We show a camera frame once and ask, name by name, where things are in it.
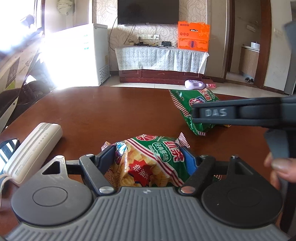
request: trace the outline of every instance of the snack bag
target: snack bag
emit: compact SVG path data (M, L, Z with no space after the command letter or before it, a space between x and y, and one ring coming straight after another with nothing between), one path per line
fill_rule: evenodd
M218 97L208 89L204 90L170 90L170 95L175 106L181 111L183 118L189 128L200 136L205 136L206 132L212 129L214 124L193 123L190 114L191 106L196 103L219 101Z
M102 150L110 143L105 142ZM181 146L189 145L181 133L178 139L140 135L113 144L115 162L105 177L115 187L182 186L189 178Z

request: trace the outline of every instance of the human hand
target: human hand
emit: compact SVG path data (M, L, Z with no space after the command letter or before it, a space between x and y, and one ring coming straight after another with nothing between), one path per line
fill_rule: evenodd
M269 153L264 161L264 166L273 169L270 174L270 183L276 189L281 188L279 177L290 183L296 183L296 159L273 159L272 154Z

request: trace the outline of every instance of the television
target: television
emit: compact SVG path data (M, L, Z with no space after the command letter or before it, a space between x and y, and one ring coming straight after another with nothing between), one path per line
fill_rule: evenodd
M118 0L118 24L178 24L179 0Z

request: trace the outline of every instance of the refrigerator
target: refrigerator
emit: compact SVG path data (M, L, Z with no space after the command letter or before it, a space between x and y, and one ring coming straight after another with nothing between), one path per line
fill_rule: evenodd
M90 23L45 36L42 56L58 89L100 86L110 76L107 26Z

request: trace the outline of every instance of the tablecloth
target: tablecloth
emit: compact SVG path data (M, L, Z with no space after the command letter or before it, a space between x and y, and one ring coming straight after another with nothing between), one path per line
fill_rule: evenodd
M204 74L207 52L158 48L150 46L122 46L115 48L119 70L153 69Z

